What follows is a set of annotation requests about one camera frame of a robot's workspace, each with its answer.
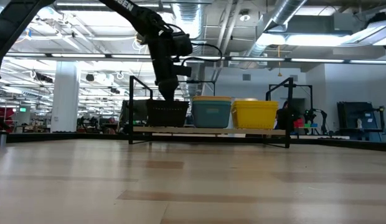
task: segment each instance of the person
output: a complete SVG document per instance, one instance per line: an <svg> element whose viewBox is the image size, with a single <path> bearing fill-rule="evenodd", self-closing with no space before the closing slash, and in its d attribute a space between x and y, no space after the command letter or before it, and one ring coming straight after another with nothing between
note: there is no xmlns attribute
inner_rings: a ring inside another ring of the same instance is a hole
<svg viewBox="0 0 386 224"><path fill-rule="evenodd" d="M288 102L285 101L283 103L283 107L281 109L278 109L276 112L276 120L277 124L275 126L275 129L282 129L285 130L287 126L287 120L288 120Z"/></svg>

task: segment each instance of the pipe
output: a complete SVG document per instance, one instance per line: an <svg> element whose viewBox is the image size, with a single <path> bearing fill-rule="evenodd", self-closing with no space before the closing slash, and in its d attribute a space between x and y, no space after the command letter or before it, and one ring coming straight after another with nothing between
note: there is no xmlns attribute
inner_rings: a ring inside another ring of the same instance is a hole
<svg viewBox="0 0 386 224"><path fill-rule="evenodd" d="M230 27L229 27L228 32L226 34L224 45L222 46L222 53L225 53L226 48L228 47L230 37L232 36L233 27L236 24L238 13L240 12L240 9L242 8L242 4L243 4L243 0L238 0L236 3L235 14L233 15L232 20L230 21Z"/></svg>
<svg viewBox="0 0 386 224"><path fill-rule="evenodd" d="M177 3L172 5L177 18L176 25L191 30L191 39L204 38L204 5L192 3ZM193 54L201 53L203 46L193 46Z"/></svg>
<svg viewBox="0 0 386 224"><path fill-rule="evenodd" d="M288 23L306 1L307 0L278 0L271 20L279 26Z"/></svg>
<svg viewBox="0 0 386 224"><path fill-rule="evenodd" d="M218 42L217 42L218 48L220 48L220 45L222 43L222 39L224 38L224 35L225 35L226 26L227 26L228 21L229 21L230 11L232 10L232 4L233 4L233 0L229 0L228 4L226 5L224 21L222 22L222 25L220 27L219 36L218 36Z"/></svg>
<svg viewBox="0 0 386 224"><path fill-rule="evenodd" d="M263 27L261 35L264 31L275 28L277 26L286 25L290 19L298 12L298 10L306 3L307 0L278 0L275 4L275 9L272 12L272 16L269 21ZM261 44L259 41L261 35L257 41L251 46L251 48L244 54L245 57L260 57L261 54L267 48L267 45ZM240 63L239 67L247 69L249 63Z"/></svg>
<svg viewBox="0 0 386 224"><path fill-rule="evenodd" d="M7 58L17 58L17 59L32 59L32 60L56 60L56 61L98 61L98 62L134 62L136 59L140 59L144 62L150 62L150 55L148 54L106 54L102 55L103 57L97 57L97 54L92 54L92 57L89 57L89 54L69 54L71 57L66 57L67 54L63 54L62 56L54 56L55 54L42 54L43 56L35 56L31 55L34 53L17 53L17 54L26 54L24 55L6 55ZM181 60L184 60L189 56L180 57ZM206 56L206 55L198 55L197 58L215 60L219 59L219 56ZM326 59L326 58L279 58L279 57L222 57L219 59L221 61L229 61L229 62L297 62L297 63L345 63L345 64L354 64L354 65L386 65L386 60L370 60L370 59L357 59L357 60L348 60L348 59Z"/></svg>

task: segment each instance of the yellow bin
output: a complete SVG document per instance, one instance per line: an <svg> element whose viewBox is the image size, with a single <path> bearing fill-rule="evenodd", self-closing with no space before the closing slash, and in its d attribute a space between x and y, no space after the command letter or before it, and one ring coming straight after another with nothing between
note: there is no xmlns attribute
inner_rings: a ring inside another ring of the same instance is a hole
<svg viewBox="0 0 386 224"><path fill-rule="evenodd" d="M235 101L232 105L235 128L273 129L277 101Z"/></svg>
<svg viewBox="0 0 386 224"><path fill-rule="evenodd" d="M193 101L231 101L229 96L193 96Z"/></svg>

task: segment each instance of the metal frame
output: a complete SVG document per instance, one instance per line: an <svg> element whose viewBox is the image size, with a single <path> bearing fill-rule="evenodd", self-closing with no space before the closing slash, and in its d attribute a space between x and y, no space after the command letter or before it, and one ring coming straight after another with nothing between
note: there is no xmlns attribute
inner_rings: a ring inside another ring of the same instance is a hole
<svg viewBox="0 0 386 224"><path fill-rule="evenodd" d="M270 94L281 86L285 87L285 85L287 85L288 87L287 104L290 104L291 101L293 100L293 88L294 88L294 78L291 78L291 77L287 78L285 81L281 82L280 84L275 85L275 87L273 88L271 88L271 85L269 85L269 90L265 95L265 99L267 101L270 101L271 100ZM293 112L290 106L287 108L287 114L288 114L288 121L287 121L286 136L285 136L286 138L285 148L288 149L290 148L290 141L291 141L290 134L291 134L291 131L293 130L293 127L292 127L293 122L291 120L291 115L293 114Z"/></svg>
<svg viewBox="0 0 386 224"><path fill-rule="evenodd" d="M134 97L134 81L137 81L138 83L142 84L142 86L144 86L146 89L148 89L150 91L150 99L153 99L153 91L148 87L146 86L142 81L140 81L139 79L137 79L135 76L130 76L129 78L129 116L128 116L128 144L134 144L134 140L138 140L138 139L141 139L141 136L138 137L138 136L135 136L135 132L134 131L134 126L133 126L133 97ZM279 85L275 86L274 88L270 89L269 91L267 91L266 93L266 100L270 100L270 93L275 91L277 88L281 87L281 86L284 86L285 84L288 85L288 102L291 102L292 98L293 98L293 78L287 78L285 81L281 82ZM205 81L191 81L191 83L207 83ZM290 138L290 133L291 133L291 130L292 130L292 124L291 124L291 116L289 116L289 121L288 121L288 125L287 125L287 130L284 131L283 133L285 133L285 138L284 138L284 141L282 141L282 143L284 143L284 148L289 148L290 147L290 143L291 143L291 138ZM178 132L178 130L183 130L184 128L172 128L169 129L170 131L166 131L167 133L171 133L172 135L174 134L174 131L175 133ZM170 140L170 139L173 139L174 136L171 136L171 138L169 136L153 136L153 135L149 135L147 138L148 140L147 141L153 141L155 139L162 139L162 140ZM192 137L192 136L178 136L178 140L180 141L192 141L192 139L194 139L196 137ZM230 142L230 141L235 141L235 142L241 142L242 139L241 138L220 138L217 136L217 134L215 134L215 137L205 137L206 140L208 141L219 141L219 142ZM251 141L261 141L263 144L268 144L268 145L272 145L272 144L269 144L270 142L274 142L272 141L272 139L257 139L257 138L254 138L254 139L251 139Z"/></svg>
<svg viewBox="0 0 386 224"><path fill-rule="evenodd" d="M271 90L273 86L277 86L277 84L269 84L269 90ZM312 85L297 85L297 84L293 84L293 88L296 88L297 86L309 87L309 96L310 96L310 100L311 100L311 109L313 109L313 86Z"/></svg>
<svg viewBox="0 0 386 224"><path fill-rule="evenodd" d="M34 60L61 60L61 61L115 61L115 62L135 62L136 59L142 62L150 62L148 54L71 54L71 53L34 53L34 52L9 52L6 57L18 59ZM326 58L279 58L279 57L231 57L214 55L196 55L196 58L207 60L220 60L228 62L288 62L288 63L330 63L330 64L351 64L351 65L386 65L386 60L369 59L326 59ZM192 60L189 63L202 63L200 60Z"/></svg>
<svg viewBox="0 0 386 224"><path fill-rule="evenodd" d="M153 91L141 80L135 76L129 77L129 115L128 115L128 143L133 144L133 90L134 90L134 81L137 81L139 84L145 87L145 89L150 92L150 100L153 99Z"/></svg>

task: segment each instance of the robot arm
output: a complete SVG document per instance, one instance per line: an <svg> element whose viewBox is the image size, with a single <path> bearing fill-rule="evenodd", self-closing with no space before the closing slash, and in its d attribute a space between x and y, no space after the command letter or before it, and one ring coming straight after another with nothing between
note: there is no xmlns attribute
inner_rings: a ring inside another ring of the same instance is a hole
<svg viewBox="0 0 386 224"><path fill-rule="evenodd" d="M322 126L321 126L321 131L322 131L322 134L327 134L327 129L326 129L326 118L327 118L327 113L324 112L323 110L319 110L319 109L310 109L310 110L306 110L305 111L305 114L304 114L304 118L305 118L305 123L307 123L308 121L310 121L311 123L314 123L314 119L316 117L316 114L314 114L314 112L318 112L318 113L321 113L322 114Z"/></svg>
<svg viewBox="0 0 386 224"><path fill-rule="evenodd" d="M40 9L55 0L11 0L0 13L0 68L3 57L26 29ZM132 26L144 43L148 45L156 75L156 84L166 100L173 100L178 86L176 75L191 75L191 69L174 65L179 56L192 53L189 35L183 31L174 32L156 12L140 7L130 0L100 0L114 10Z"/></svg>

